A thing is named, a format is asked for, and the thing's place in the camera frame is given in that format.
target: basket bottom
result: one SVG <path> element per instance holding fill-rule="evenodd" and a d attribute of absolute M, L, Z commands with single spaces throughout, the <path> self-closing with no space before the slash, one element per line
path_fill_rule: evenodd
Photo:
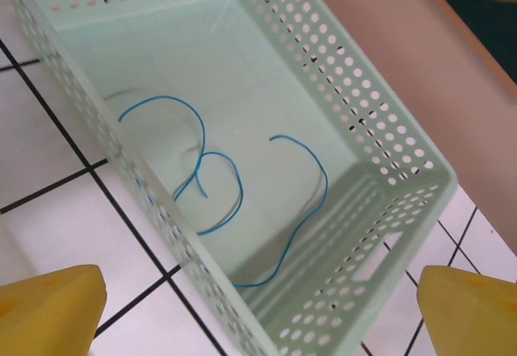
<path fill-rule="evenodd" d="M 230 224 L 202 237 L 230 279 L 246 273 L 242 267 L 251 258 L 258 258 L 255 267 L 263 262 L 255 274 L 275 264 L 294 226 L 322 196 L 322 175 L 311 156 L 286 140 L 270 142 L 271 136 L 307 144 L 325 166 L 333 192 L 346 194 L 345 186 L 334 184 L 357 163 L 355 155 L 236 0 L 157 10 L 60 34 L 114 115 L 146 98 L 174 95 L 203 116 L 207 150 L 235 160 L 243 207 Z M 135 110 L 122 125 L 173 194 L 200 152 L 196 117 L 178 103 L 159 101 Z M 233 170 L 223 159 L 207 157 L 200 177 L 208 199 L 192 184 L 178 201 L 196 231 L 217 224 L 238 198 Z"/>

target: plastic basket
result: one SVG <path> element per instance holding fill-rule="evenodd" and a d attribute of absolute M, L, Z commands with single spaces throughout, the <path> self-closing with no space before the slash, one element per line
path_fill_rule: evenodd
<path fill-rule="evenodd" d="M 456 176 L 324 3 L 13 1 L 28 40 L 241 351 L 352 354 Z M 199 141 L 182 108 L 149 105 L 116 120 L 157 94 L 197 107 L 211 148 L 239 165 L 245 206 L 217 233 L 196 231 L 237 197 L 221 164 L 203 168 L 209 199 L 195 189 L 179 203 L 170 195 Z M 321 194 L 313 161 L 268 142 L 279 133 L 318 154 L 329 199 L 279 275 L 238 291 L 230 279 L 269 274 L 301 210 Z"/>

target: white tile floor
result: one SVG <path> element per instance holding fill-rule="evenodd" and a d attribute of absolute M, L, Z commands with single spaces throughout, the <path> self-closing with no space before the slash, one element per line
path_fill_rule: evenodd
<path fill-rule="evenodd" d="M 34 61 L 10 0 L 0 0 L 0 39 L 0 284 L 96 263 L 109 298 L 90 356 L 239 354 Z M 459 189 L 358 356 L 435 354 L 416 303 L 417 282 L 428 264 L 517 279 L 517 258 Z"/>

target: mint green basket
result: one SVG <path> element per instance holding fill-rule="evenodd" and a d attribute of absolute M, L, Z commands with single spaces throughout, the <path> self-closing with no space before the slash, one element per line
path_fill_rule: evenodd
<path fill-rule="evenodd" d="M 28 41 L 82 113 L 221 326 L 248 355 L 353 354 L 456 187 L 456 176 L 322 0 L 13 0 Z M 210 194 L 171 193 L 191 174 L 198 123 L 237 184 L 204 164 Z M 308 144 L 330 177 L 327 204 L 277 263 L 321 196 Z M 386 255 L 384 243 L 391 250 Z"/>

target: blue cable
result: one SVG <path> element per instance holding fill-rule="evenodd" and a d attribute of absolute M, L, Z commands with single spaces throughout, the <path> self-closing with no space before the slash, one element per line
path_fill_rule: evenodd
<path fill-rule="evenodd" d="M 215 232 L 217 231 L 219 228 L 222 228 L 224 227 L 225 225 L 227 225 L 227 223 L 229 223 L 236 215 L 237 213 L 239 212 L 239 210 L 241 209 L 241 206 L 242 206 L 242 202 L 244 200 L 244 188 L 242 186 L 242 180 L 241 180 L 241 176 L 238 172 L 238 169 L 237 169 L 237 165 L 235 164 L 235 162 L 230 158 L 228 157 L 227 155 L 223 154 L 223 153 L 220 153 L 220 152 L 205 152 L 205 146 L 206 146 L 206 129 L 205 129 L 205 126 L 204 126 L 204 121 L 203 119 L 201 118 L 201 115 L 200 113 L 189 103 L 185 102 L 184 100 L 180 99 L 180 98 L 175 98 L 174 96 L 169 96 L 169 95 L 159 95 L 159 96 L 154 96 L 152 98 L 147 98 L 145 100 L 142 100 L 141 102 L 139 103 L 136 103 L 134 105 L 132 105 L 130 108 L 128 108 L 127 110 L 125 110 L 120 116 L 119 116 L 119 122 L 122 122 L 122 120 L 125 118 L 125 116 L 127 114 L 129 114 L 131 111 L 133 110 L 136 110 L 138 107 L 141 107 L 147 103 L 151 103 L 155 100 L 160 100 L 160 99 L 169 99 L 169 100 L 173 100 L 175 102 L 178 102 L 178 103 L 182 103 L 184 106 L 188 107 L 194 114 L 195 116 L 197 117 L 197 119 L 199 120 L 200 124 L 201 124 L 201 130 L 202 130 L 202 141 L 201 141 L 201 151 L 200 151 L 200 156 L 195 164 L 195 169 L 194 169 L 194 173 L 190 176 L 190 178 L 183 184 L 183 186 L 179 189 L 178 193 L 176 193 L 176 195 L 174 196 L 174 201 L 178 201 L 179 197 L 182 195 L 182 193 L 185 191 L 185 189 L 187 189 L 187 187 L 190 185 L 190 183 L 192 182 L 192 180 L 195 178 L 196 180 L 196 183 L 197 183 L 197 186 L 199 187 L 201 193 L 203 194 L 203 196 L 205 198 L 208 197 L 208 195 L 206 194 L 206 192 L 204 191 L 204 188 L 203 186 L 201 185 L 201 181 L 200 181 L 200 178 L 199 178 L 199 172 L 200 172 L 200 167 L 201 167 L 201 162 L 203 161 L 203 159 L 206 157 L 206 156 L 211 156 L 211 155 L 215 155 L 215 156 L 218 156 L 218 157 L 222 157 L 224 158 L 226 161 L 228 161 L 232 167 L 233 167 L 233 170 L 235 172 L 235 175 L 237 177 L 237 183 L 239 185 L 239 201 L 238 201 L 238 205 L 236 206 L 236 208 L 233 210 L 233 212 L 231 213 L 231 215 L 224 221 L 220 222 L 219 224 L 216 224 L 214 227 L 211 227 L 209 229 L 207 229 L 206 231 L 203 231 L 203 232 L 198 232 L 197 234 L 199 236 L 205 236 L 205 235 L 208 235 L 209 233 L 212 233 L 212 232 Z"/>
<path fill-rule="evenodd" d="M 262 282 L 258 282 L 258 283 L 248 283 L 248 284 L 239 284 L 239 283 L 234 283 L 233 285 L 237 288 L 237 289 L 247 289 L 247 288 L 251 288 L 251 287 L 259 287 L 259 286 L 263 286 L 265 285 L 266 283 L 269 283 L 279 272 L 280 270 L 280 267 L 282 266 L 282 264 L 284 263 L 284 260 L 285 260 L 285 257 L 287 256 L 288 254 L 288 251 L 289 249 L 291 248 L 291 245 L 292 245 L 292 242 L 294 241 L 294 238 L 296 237 L 297 233 L 301 230 L 301 228 L 304 226 L 304 224 L 310 219 L 312 218 L 314 215 L 316 215 L 323 207 L 323 204 L 325 203 L 326 201 L 326 197 L 328 195 L 328 192 L 329 192 L 329 178 L 325 172 L 325 168 L 323 167 L 322 163 L 320 162 L 319 158 L 316 156 L 316 154 L 314 154 L 314 152 L 309 148 L 309 146 L 305 145 L 305 144 L 302 144 L 299 140 L 296 140 L 294 138 L 292 138 L 291 136 L 283 136 L 283 135 L 278 135 L 278 136 L 273 136 L 272 138 L 269 139 L 269 141 L 273 141 L 273 140 L 278 140 L 278 139 L 286 139 L 286 140 L 290 140 L 292 142 L 294 142 L 295 144 L 298 144 L 299 146 L 301 146 L 302 148 L 304 148 L 305 150 L 307 150 L 307 152 L 309 152 L 309 154 L 314 158 L 314 160 L 316 161 L 317 165 L 320 167 L 320 170 L 322 171 L 323 175 L 325 176 L 325 191 L 323 192 L 323 197 L 322 197 L 322 201 L 319 203 L 319 205 L 314 208 L 297 226 L 296 228 L 294 228 L 294 231 L 292 232 L 291 236 L 289 237 L 289 240 L 288 240 L 288 243 L 285 245 L 285 248 L 284 248 L 284 251 L 282 252 L 282 255 L 280 256 L 280 260 L 278 261 L 278 264 L 276 265 L 276 268 L 275 270 L 271 273 L 271 275 L 269 277 L 267 277 L 266 279 L 264 279 Z"/>

